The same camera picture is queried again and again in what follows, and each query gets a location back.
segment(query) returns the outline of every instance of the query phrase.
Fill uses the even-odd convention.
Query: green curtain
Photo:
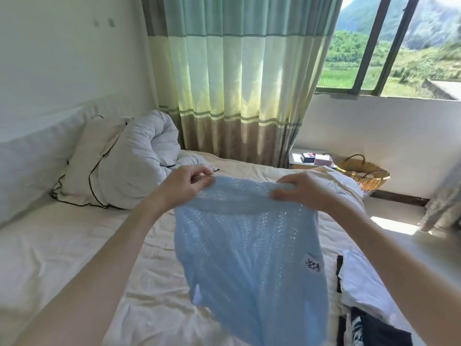
[[[285,167],[342,0],[142,0],[183,148]]]

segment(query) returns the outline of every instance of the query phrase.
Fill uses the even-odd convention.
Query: window
[[[461,0],[343,0],[317,91],[461,100]]]

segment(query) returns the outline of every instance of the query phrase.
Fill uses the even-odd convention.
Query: sunlight
[[[388,219],[383,219],[381,217],[372,216],[371,218],[376,224],[387,229],[388,231],[399,232],[403,234],[413,235],[418,231],[418,226],[411,225],[409,223],[403,223]]]

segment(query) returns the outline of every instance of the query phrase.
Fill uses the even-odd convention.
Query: wall
[[[2,120],[117,92],[151,108],[140,2],[0,0]]]
[[[318,94],[295,147],[364,154],[391,174],[381,189],[429,198],[461,159],[461,102]]]

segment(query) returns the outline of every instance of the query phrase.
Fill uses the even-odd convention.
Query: sticker
[[[313,273],[320,273],[323,271],[323,262],[313,258],[308,253],[304,254],[301,264],[308,271],[313,272]]]

